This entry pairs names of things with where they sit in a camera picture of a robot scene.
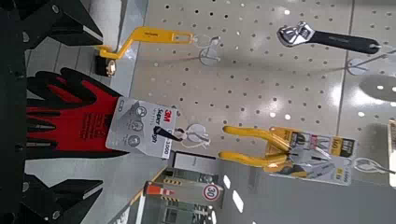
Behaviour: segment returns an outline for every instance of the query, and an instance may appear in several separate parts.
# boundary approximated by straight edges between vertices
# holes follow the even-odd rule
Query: black holder
[[[0,118],[7,128],[0,137],[3,149],[0,223],[79,223],[100,191],[81,200],[76,196],[81,195],[81,190],[76,194],[76,191],[60,193],[59,189],[70,183],[69,187],[76,189],[85,181],[66,180],[49,189],[35,176],[24,174],[27,131],[24,52],[34,49],[47,36],[69,46],[101,45],[102,33],[79,0],[2,0],[0,22],[3,51],[0,55]],[[27,182],[31,183],[31,191],[22,188],[26,188]],[[59,209],[56,210],[59,216],[54,215],[54,209]]]

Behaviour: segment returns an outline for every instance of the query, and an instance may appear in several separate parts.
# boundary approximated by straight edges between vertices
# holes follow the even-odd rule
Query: pliers
[[[279,149],[277,153],[266,154],[263,158],[251,157],[245,154],[222,151],[219,157],[227,161],[236,161],[245,165],[261,167],[266,172],[281,172],[288,167],[288,175],[308,177],[308,173],[304,169],[296,169],[300,166],[317,166],[319,164],[329,163],[331,158],[325,152],[317,148],[315,150],[301,148],[301,147],[290,147],[290,144],[279,137],[278,135],[253,128],[236,128],[232,126],[224,126],[223,131],[225,133],[235,134],[245,137],[257,137],[267,140],[274,147]]]

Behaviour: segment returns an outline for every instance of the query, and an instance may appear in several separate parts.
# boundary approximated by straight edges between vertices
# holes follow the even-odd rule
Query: pegboard
[[[371,59],[374,56],[391,51],[396,46],[396,3],[391,0],[374,3],[368,0],[357,0],[352,22],[352,35],[373,38],[383,48],[376,55],[348,53],[348,59]],[[385,167],[389,167],[387,125],[390,119],[396,118],[396,94],[391,99],[392,83],[383,78],[395,77],[396,61],[391,58],[367,63],[369,71],[362,76],[347,75],[344,84],[344,96],[340,114],[339,134],[356,138],[360,142],[358,157],[372,158]],[[362,85],[370,80],[370,86]],[[387,99],[373,98],[366,92],[382,91]],[[368,180],[381,185],[389,184],[388,175],[365,175],[356,172],[358,179]]]
[[[276,31],[307,21],[347,34],[351,1],[150,1],[145,25],[221,37],[215,66],[202,65],[194,45],[142,43],[131,96],[173,105],[177,126],[200,123],[208,149],[173,149],[217,156],[222,150],[262,156],[265,142],[223,133],[226,125],[268,130],[293,127],[336,134],[346,52],[321,45],[283,47]]]

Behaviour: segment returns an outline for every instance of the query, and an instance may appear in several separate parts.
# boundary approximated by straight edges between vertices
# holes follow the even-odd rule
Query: glove packaging card
[[[138,149],[149,156],[169,159],[172,140],[155,134],[154,127],[173,133],[176,116],[177,111],[171,107],[120,97],[106,147],[127,152]]]

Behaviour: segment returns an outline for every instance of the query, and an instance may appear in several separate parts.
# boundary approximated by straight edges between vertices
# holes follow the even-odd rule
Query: packaging card
[[[389,169],[396,170],[396,121],[388,124]],[[396,175],[389,174],[389,184],[396,189]]]
[[[352,180],[352,160],[356,151],[356,141],[335,136],[303,133],[287,128],[271,128],[290,144],[290,153],[297,154],[282,167],[264,168],[265,172],[282,177],[325,182],[348,186]],[[282,151],[272,144],[267,145],[265,155]]]
[[[172,140],[158,136],[154,127],[160,126],[173,133],[177,111],[164,105],[120,97],[111,120],[106,147],[169,159]]]

